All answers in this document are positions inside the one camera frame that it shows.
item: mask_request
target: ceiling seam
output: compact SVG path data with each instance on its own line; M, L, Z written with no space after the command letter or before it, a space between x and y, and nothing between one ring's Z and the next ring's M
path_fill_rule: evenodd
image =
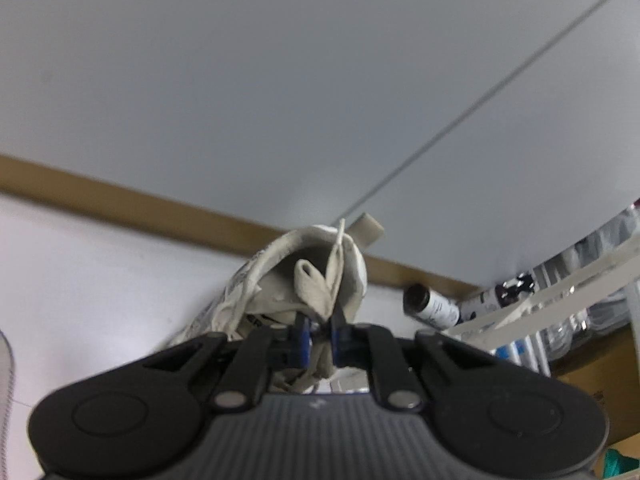
M428 152L434 145L440 142L444 137L446 137L449 133L455 130L460 124L466 121L473 113L478 111L482 106L484 106L487 102L489 102L493 97L498 95L506 86L508 86L511 82L513 82L520 74L522 74L527 68L532 66L537 60L542 58L549 50L551 50L556 44L560 43L572 30L577 28L581 23L588 19L592 14L594 14L600 7L604 6L610 0L597 0L591 7L586 9L583 13L581 13L577 18L573 21L569 22L569 24L563 28L560 32L555 34L549 41L543 44L539 49L537 49L531 56L529 56L523 63L521 63L517 68L515 68L511 73L509 73L505 78L496 83L494 86L488 89L487 92L482 94L482 96L475 101L469 108L465 109L458 117L453 119L447 126L441 129L434 137L428 140L424 145L418 148L415 152L413 152L409 157L407 157L401 164L398 165L393 171L391 171L387 176L382 178L374 187L372 187L368 192L366 192L361 198L356 200L351 206L349 206L343 213L341 213L337 219L334 220L333 224L337 224L341 218L347 218L350 214L356 211L361 205L363 205L367 200L373 197L376 193L378 193L383 187L389 184L396 176L406 170L410 165L412 165L416 160L421 158L426 152Z
M20 400L11 399L11 401L12 401L14 404L20 404L21 406L24 406L25 408L33 408L33 406L31 406L30 404L27 404L27 403L21 402Z

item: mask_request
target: metal screw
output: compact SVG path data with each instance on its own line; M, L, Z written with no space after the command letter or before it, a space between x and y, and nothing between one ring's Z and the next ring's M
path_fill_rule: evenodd
M387 402L399 410L410 410L420 404L420 396L408 390L398 390L389 394Z
M246 404L246 396L241 392L235 392L232 390L217 394L216 398L213 399L213 402L215 402L220 408L231 410L233 408L244 406Z

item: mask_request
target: wooden trim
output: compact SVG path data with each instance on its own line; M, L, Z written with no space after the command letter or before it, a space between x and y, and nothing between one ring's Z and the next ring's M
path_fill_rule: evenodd
M206 209L140 193L66 171L0 155L0 190L77 214L163 237L250 256L281 231ZM369 281L404 287L421 282L462 298L476 286L366 256Z

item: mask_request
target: white ceiling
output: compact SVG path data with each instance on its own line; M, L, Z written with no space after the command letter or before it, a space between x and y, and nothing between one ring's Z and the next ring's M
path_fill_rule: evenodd
M640 196L639 16L638 0L0 0L0 151L280 227L367 209L381 256L491 283Z

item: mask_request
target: cardboard box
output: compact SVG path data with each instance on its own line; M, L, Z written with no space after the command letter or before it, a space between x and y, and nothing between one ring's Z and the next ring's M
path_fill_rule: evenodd
M640 380L630 328L595 340L559 364L554 375L587 392L610 420L607 444L640 433Z

